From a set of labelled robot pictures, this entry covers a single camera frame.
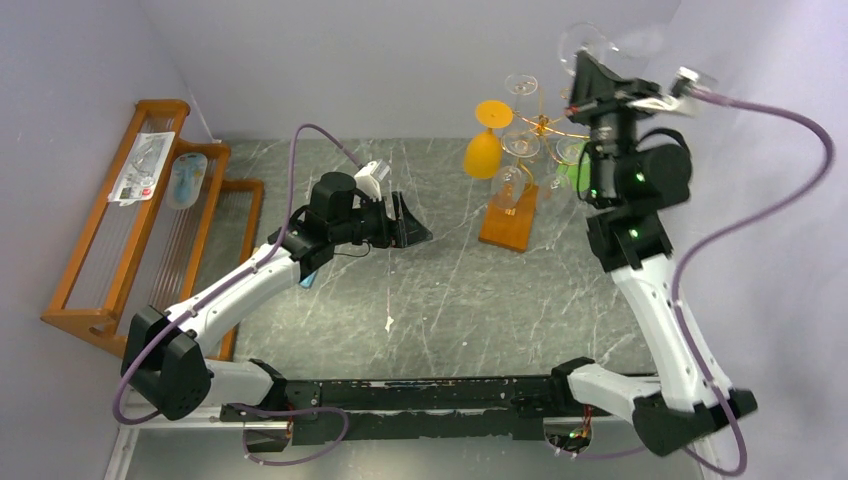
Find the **green plastic wine glass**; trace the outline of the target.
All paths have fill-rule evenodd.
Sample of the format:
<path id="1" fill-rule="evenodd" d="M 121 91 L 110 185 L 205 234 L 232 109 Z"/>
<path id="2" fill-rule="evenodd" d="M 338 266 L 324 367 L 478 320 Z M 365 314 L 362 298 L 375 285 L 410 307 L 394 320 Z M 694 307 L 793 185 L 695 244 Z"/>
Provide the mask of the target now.
<path id="1" fill-rule="evenodd" d="M 590 184 L 591 161 L 590 156 L 584 151 L 586 141 L 571 138 L 563 138 L 556 145 L 556 153 L 559 156 L 557 171 L 566 175 L 573 186 L 580 184 L 585 189 Z"/>

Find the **clear wine glass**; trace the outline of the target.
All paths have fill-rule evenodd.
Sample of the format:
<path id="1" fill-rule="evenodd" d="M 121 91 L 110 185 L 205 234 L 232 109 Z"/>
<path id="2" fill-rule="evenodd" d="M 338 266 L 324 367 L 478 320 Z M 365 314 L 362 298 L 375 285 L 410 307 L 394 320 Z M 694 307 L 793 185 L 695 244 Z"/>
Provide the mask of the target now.
<path id="1" fill-rule="evenodd" d="M 574 78 L 577 54 L 585 52 L 621 77 L 639 77 L 665 46 L 667 25 L 654 23 L 608 35 L 597 25 L 580 22 L 561 34 L 557 54 L 561 68 Z"/>
<path id="2" fill-rule="evenodd" d="M 553 150 L 553 168 L 539 182 L 536 212 L 553 217 L 572 207 L 590 186 L 590 159 L 584 151 L 587 141 L 564 137 Z"/>
<path id="3" fill-rule="evenodd" d="M 533 184 L 533 174 L 524 161 L 539 152 L 540 142 L 533 133 L 506 133 L 501 138 L 501 147 L 512 156 L 512 160 L 501 167 L 492 179 L 491 204 L 496 209 L 509 212 Z"/>

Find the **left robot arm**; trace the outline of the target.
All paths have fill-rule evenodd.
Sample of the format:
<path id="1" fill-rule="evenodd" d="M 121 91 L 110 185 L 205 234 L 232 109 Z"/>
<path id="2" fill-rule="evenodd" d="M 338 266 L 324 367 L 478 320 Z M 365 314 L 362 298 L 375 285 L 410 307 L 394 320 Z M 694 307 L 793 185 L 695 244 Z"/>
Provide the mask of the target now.
<path id="1" fill-rule="evenodd" d="M 289 405 L 287 380 L 260 360 L 213 361 L 225 333 L 273 296 L 301 284 L 330 262 L 340 245 L 404 249 L 432 240 L 403 196 L 369 187 L 364 174 L 324 174 L 308 204 L 242 265 L 201 293 L 165 311 L 147 306 L 130 322 L 118 392 L 133 388 L 168 420 L 206 402 L 232 405 L 262 420 Z"/>

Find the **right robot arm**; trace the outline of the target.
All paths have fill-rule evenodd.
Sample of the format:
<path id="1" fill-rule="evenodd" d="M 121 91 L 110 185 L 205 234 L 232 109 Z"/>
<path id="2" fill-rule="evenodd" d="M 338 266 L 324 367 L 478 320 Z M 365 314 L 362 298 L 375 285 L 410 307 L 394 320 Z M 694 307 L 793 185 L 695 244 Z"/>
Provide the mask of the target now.
<path id="1" fill-rule="evenodd" d="M 587 50 L 574 56 L 566 117 L 589 130 L 587 221 L 591 250 L 633 311 L 657 371 L 654 382 L 578 358 L 551 372 L 549 399 L 561 414 L 589 405 L 628 421 L 651 453 L 667 456 L 753 413 L 752 392 L 735 387 L 710 356 L 680 289 L 680 267 L 660 220 L 690 197 L 692 155 L 683 136 L 642 147 L 640 120 L 679 109 L 679 94 L 614 73 Z"/>

